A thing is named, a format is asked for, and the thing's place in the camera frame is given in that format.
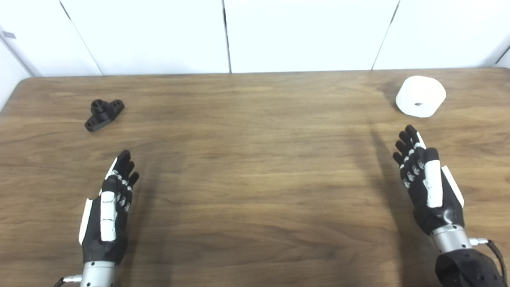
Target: white cylinder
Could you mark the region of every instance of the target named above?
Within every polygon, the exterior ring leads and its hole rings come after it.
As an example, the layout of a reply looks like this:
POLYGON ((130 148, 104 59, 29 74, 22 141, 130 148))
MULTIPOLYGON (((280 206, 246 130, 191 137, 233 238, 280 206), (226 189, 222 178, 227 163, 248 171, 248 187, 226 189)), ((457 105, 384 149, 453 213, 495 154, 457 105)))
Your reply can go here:
POLYGON ((405 114, 430 117, 446 98, 443 85, 434 78, 412 76, 407 78, 397 94, 397 107, 405 114))
POLYGON ((109 261, 85 263, 80 287, 113 287, 116 266, 117 264, 109 261))

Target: silver metal wrist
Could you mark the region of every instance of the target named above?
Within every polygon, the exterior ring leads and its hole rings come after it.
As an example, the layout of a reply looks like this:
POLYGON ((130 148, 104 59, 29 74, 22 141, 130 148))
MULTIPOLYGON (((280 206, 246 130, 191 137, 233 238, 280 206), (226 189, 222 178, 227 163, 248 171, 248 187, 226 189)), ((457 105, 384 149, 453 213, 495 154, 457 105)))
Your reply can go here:
POLYGON ((109 261, 85 263, 80 287, 113 287, 115 267, 117 267, 117 264, 109 261))
POLYGON ((473 248, 464 228, 460 225, 449 224, 441 226, 434 229, 430 236, 439 253, 473 248))

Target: white finger segment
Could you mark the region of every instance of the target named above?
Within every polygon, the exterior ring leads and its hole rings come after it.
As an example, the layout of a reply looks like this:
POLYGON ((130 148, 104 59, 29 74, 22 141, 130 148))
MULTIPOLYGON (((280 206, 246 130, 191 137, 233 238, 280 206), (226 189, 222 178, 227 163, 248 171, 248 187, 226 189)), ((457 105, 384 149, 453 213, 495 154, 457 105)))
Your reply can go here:
POLYGON ((448 183, 450 184, 451 189, 453 190, 453 194, 455 194, 455 197, 457 197, 458 202, 461 204, 462 208, 464 208, 464 197, 462 196, 461 190, 459 189, 457 183, 455 182, 453 175, 451 175, 450 169, 445 165, 441 168, 441 170, 445 174, 446 180, 448 180, 448 183))
POLYGON ((443 206, 443 182, 441 180, 441 163, 438 159, 425 164, 425 179, 423 184, 427 188, 427 206, 431 208, 443 206))
POLYGON ((419 147, 422 147, 423 149, 426 149, 427 147, 425 146, 425 142, 423 141, 423 139, 421 138, 421 135, 420 135, 420 132, 416 132, 416 136, 418 137, 418 140, 419 142, 417 142, 415 144, 415 148, 416 148, 416 145, 418 145, 419 147))
POLYGON ((115 232, 115 219, 117 211, 115 210, 115 194, 113 192, 101 193, 101 215, 100 228, 102 241, 114 241, 117 239, 115 232))
POLYGON ((85 238, 85 233, 87 232, 87 226, 89 225, 91 209, 92 200, 87 199, 87 201, 85 201, 85 208, 83 209, 82 223, 80 224, 80 232, 78 233, 78 241, 80 242, 80 245, 82 244, 83 238, 85 238))
POLYGON ((106 173, 105 179, 108 179, 109 176, 114 175, 115 172, 113 172, 113 168, 115 167, 115 164, 117 163, 117 157, 113 160, 112 165, 110 166, 110 169, 106 173))

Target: mounting hole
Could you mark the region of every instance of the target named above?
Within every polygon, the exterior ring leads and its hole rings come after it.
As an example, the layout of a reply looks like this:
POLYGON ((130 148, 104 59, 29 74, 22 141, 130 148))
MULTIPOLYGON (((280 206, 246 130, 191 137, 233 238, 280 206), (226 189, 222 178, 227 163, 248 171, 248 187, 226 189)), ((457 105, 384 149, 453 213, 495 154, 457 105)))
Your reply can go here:
POLYGON ((92 107, 97 108, 97 107, 99 107, 102 103, 103 103, 103 101, 102 101, 102 100, 95 100, 94 102, 92 102, 92 107))

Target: metal connector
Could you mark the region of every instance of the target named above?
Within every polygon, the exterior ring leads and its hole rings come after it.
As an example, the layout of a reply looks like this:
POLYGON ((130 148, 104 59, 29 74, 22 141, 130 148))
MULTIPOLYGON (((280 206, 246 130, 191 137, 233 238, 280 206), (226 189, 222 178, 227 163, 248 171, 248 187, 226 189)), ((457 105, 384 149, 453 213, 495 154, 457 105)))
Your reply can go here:
POLYGON ((489 240, 487 238, 469 238, 469 243, 471 243, 472 246, 477 246, 487 244, 489 243, 489 240))
POLYGON ((63 279, 64 283, 80 283, 82 281, 82 275, 67 276, 63 279))

